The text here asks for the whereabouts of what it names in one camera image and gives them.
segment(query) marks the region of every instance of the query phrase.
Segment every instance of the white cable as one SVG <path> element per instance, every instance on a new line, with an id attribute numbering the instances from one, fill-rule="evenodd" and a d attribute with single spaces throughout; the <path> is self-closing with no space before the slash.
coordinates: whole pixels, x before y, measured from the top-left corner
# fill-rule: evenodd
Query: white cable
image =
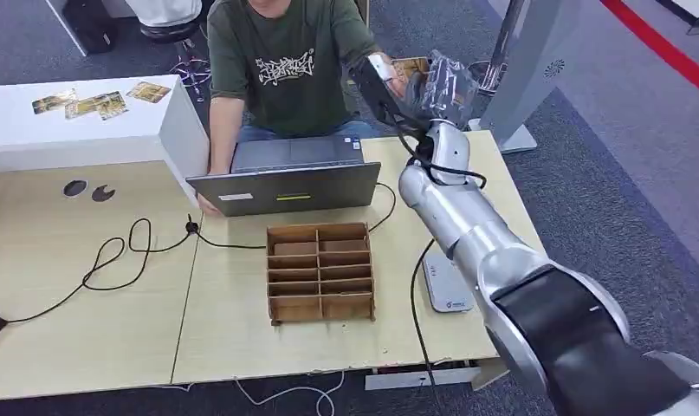
<path id="1" fill-rule="evenodd" d="M 316 393 L 320 394 L 319 399 L 316 400 L 316 414 L 318 416 L 323 416 L 323 414 L 321 414 L 320 404 L 321 404 L 322 400 L 326 399 L 326 400 L 328 400 L 328 404 L 331 407 L 331 414 L 329 416 L 334 416 L 334 414 L 336 413 L 336 408 L 334 407 L 333 400 L 331 400 L 331 397 L 329 397 L 329 394 L 339 390 L 341 388 L 341 386 L 344 385 L 344 372 L 343 371 L 341 372 L 341 380 L 339 381 L 339 384 L 336 387 L 332 388 L 331 390 L 324 392 L 323 390 L 320 390 L 318 388 L 308 387 L 308 386 L 293 387 L 293 388 L 289 388 L 288 390 L 283 390 L 279 393 L 273 394 L 272 396 L 268 397 L 267 399 L 261 400 L 261 401 L 255 401 L 255 399 L 252 399 L 252 396 L 250 396 L 246 391 L 244 391 L 244 388 L 242 387 L 242 384 L 239 383 L 239 380 L 235 379 L 235 383 L 236 383 L 236 386 L 239 387 L 239 389 L 245 395 L 245 397 L 247 397 L 247 399 L 250 402 L 252 402 L 252 404 L 255 406 L 264 405 L 265 403 L 271 401 L 272 399 L 278 398 L 278 397 L 282 396 L 283 394 L 288 394 L 288 393 L 299 391 L 299 390 L 308 390 L 311 392 L 316 392 Z"/>
<path id="2" fill-rule="evenodd" d="M 191 391 L 191 387 L 193 387 L 195 384 L 196 384 L 196 383 L 191 383 L 191 384 L 189 384 L 187 387 L 165 385 L 165 386 L 143 386 L 143 387 L 138 387 L 138 388 L 162 388 L 162 389 L 164 389 L 164 390 L 168 390 L 168 389 L 170 389 L 170 390 L 180 390 L 180 391 L 182 391 L 182 392 L 187 392 L 187 393 L 189 393 L 189 392 Z"/>

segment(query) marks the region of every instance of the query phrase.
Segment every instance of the graphic print on shirt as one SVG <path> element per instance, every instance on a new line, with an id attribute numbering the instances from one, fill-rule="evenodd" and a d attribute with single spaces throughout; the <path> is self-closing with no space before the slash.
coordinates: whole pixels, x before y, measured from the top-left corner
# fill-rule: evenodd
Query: graphic print on shirt
<path id="1" fill-rule="evenodd" d="M 265 62 L 257 58 L 255 64 L 260 69 L 258 78 L 262 85 L 271 83 L 277 86 L 280 81 L 301 78 L 303 75 L 314 76 L 314 49 L 297 58 L 281 58 L 278 62 Z"/>

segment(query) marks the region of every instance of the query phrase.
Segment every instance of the yellow label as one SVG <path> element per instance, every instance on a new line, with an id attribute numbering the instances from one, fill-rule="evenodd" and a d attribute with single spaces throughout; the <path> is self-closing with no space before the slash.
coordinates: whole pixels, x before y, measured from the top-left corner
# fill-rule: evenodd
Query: yellow label
<path id="1" fill-rule="evenodd" d="M 308 194 L 303 194 L 303 195 L 278 195 L 277 199 L 278 201 L 294 201 L 296 199 L 310 199 L 311 196 Z"/>

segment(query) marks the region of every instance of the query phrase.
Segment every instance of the laptop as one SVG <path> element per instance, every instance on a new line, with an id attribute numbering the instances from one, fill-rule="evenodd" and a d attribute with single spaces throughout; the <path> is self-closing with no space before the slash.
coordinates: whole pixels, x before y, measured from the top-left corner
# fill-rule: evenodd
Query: laptop
<path id="1" fill-rule="evenodd" d="M 379 168 L 365 163 L 357 138 L 259 140 L 237 145 L 232 173 L 186 181 L 234 217 L 369 205 Z"/>

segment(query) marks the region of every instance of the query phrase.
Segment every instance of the wooden organizer box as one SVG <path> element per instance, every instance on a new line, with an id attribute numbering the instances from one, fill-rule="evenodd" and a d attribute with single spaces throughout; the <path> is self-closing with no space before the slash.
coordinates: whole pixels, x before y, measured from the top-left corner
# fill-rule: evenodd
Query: wooden organizer box
<path id="1" fill-rule="evenodd" d="M 367 225 L 268 228 L 268 304 L 273 325 L 352 318 L 374 321 Z"/>

